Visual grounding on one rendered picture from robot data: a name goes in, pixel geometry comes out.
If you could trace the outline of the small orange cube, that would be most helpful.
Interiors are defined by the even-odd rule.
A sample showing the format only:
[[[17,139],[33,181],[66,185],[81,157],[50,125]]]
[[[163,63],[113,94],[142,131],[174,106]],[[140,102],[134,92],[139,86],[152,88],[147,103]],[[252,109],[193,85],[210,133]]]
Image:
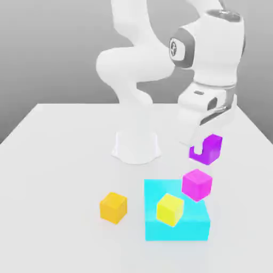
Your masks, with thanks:
[[[127,198],[115,192],[110,192],[100,202],[100,218],[113,224],[118,224],[127,214]]]

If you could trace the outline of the small magenta cube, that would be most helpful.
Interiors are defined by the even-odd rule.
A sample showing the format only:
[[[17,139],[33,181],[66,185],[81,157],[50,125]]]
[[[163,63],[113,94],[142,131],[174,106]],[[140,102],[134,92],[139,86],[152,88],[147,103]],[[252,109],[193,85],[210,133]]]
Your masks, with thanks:
[[[210,194],[212,181],[210,175],[195,169],[183,176],[181,191],[195,202],[199,202]]]

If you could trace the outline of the small purple cube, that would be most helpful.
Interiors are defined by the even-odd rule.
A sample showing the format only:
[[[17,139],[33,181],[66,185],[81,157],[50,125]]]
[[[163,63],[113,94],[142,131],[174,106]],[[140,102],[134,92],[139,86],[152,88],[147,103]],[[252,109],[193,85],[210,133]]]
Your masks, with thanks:
[[[200,155],[194,152],[194,146],[189,149],[189,158],[205,165],[212,164],[220,157],[222,137],[211,134],[203,141],[203,150]]]

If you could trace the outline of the large cyan box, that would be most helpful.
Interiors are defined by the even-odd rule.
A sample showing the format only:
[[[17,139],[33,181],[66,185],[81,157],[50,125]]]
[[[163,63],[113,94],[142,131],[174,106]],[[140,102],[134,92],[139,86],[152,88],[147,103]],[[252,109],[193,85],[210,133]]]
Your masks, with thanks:
[[[183,194],[181,180],[145,179],[143,185],[146,241],[208,240],[211,220],[205,202],[195,202]],[[184,200],[183,215],[174,227],[156,219],[157,203],[165,194]]]

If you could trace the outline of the small yellow cube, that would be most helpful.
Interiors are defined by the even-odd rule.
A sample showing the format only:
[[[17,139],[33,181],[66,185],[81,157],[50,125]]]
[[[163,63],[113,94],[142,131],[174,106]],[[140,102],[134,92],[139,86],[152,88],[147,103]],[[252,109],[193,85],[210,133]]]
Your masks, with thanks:
[[[184,200],[166,193],[157,203],[156,219],[171,227],[183,216]]]

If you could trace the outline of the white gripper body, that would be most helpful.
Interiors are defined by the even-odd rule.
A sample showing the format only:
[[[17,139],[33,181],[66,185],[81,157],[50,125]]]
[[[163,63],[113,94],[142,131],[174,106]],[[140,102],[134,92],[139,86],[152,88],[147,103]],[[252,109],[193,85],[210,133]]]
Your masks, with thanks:
[[[193,138],[198,133],[219,133],[232,119],[232,107],[196,111],[180,107],[177,117],[177,137]]]

